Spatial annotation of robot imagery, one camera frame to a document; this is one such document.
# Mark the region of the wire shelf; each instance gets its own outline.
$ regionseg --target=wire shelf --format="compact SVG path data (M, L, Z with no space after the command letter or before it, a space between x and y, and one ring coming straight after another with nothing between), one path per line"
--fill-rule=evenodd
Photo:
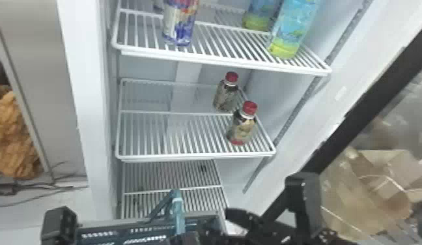
M123 195L121 217L144 218L168 192ZM181 190L184 212L224 210L227 202L222 187Z
M150 96L151 100L147 100L146 96L140 98L139 94L134 95L135 91L155 93L162 87L171 91L167 93L170 96ZM123 162L136 163L274 155L276 148L259 119L251 141L243 146L235 146L225 137L232 124L231 113L182 111L182 106L190 105L197 106L192 108L192 111L201 108L207 111L212 108L212 100L209 98L213 97L217 86L211 87L212 89L207 85L159 81L144 83L142 80L123 79L120 88L116 157ZM189 91L209 94L188 97ZM245 96L240 91L239 105L243 101L241 98L244 100Z
M124 164L123 178L125 194L221 187L217 167L211 160Z
M265 48L270 34L241 28L241 12L222 5L202 9L199 19L204 21L196 22L190 46L169 46L161 36L163 16L145 12L142 2L119 1L111 44L123 55L314 76L331 73L304 45L292 59L270 55Z

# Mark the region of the black cable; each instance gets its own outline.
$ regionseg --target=black cable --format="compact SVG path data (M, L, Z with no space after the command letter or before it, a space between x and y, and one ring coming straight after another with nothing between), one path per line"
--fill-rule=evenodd
M25 199L25 200L22 200L22 201L17 201L17 202L14 202L14 203L0 204L0 208L13 207L13 206L20 205L20 204L23 204L23 203L28 203L30 201L34 201L34 200L37 200L37 199L41 199L43 197L49 197L49 196L56 195L56 194L63 193L63 192L73 192L73 191L76 191L76 190L82 190L82 189L86 189L88 187L89 186L63 188L63 189L57 190L56 192L53 192L53 193L37 195L37 196L31 197L31 198L28 198L28 199Z

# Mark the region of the can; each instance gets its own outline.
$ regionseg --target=can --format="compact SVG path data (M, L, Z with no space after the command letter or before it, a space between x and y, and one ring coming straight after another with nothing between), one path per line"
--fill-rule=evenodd
M153 0L153 11L162 14L164 12L164 0Z
M167 44L190 44L198 8L199 0L164 0L162 37Z

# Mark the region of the refrigerator door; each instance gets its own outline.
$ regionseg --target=refrigerator door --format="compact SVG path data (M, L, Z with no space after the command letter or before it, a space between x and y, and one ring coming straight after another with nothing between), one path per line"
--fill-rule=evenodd
M302 168L320 174L324 221L345 239L422 244L421 50L422 31Z

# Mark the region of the plastic bottle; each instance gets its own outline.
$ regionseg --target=plastic bottle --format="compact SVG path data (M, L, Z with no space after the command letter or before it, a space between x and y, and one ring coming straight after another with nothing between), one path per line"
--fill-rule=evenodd
M218 111L228 112L234 107L234 99L238 92L237 80L237 73L228 72L225 79L220 81L212 102L212 105Z
M233 145L244 145L251 140L257 118L258 106L252 101L246 101L243 109L237 109L232 116L232 126L226 133L226 138Z
M243 27L268 31L270 18L274 15L277 0L252 0L249 10L243 15Z
M322 0L286 0L275 22L268 51L280 58L296 55Z

